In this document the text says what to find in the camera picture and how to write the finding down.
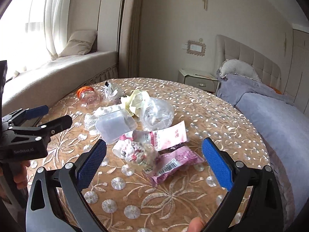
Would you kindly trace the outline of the left hand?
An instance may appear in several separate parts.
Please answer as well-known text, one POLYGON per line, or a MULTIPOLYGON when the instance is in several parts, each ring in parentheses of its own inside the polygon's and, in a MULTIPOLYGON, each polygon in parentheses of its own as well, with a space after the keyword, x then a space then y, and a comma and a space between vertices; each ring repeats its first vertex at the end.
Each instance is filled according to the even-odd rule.
POLYGON ((27 187, 27 168, 30 167, 30 161, 23 161, 20 163, 20 171, 14 176, 14 182, 17 189, 21 190, 27 187))

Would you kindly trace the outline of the right hand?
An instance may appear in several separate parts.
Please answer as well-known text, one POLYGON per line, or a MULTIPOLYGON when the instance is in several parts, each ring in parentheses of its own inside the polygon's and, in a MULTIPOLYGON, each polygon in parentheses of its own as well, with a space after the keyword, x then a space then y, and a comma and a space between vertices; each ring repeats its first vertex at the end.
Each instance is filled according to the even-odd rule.
POLYGON ((201 217, 195 217, 190 221, 187 232, 201 232, 205 225, 206 222, 201 217))

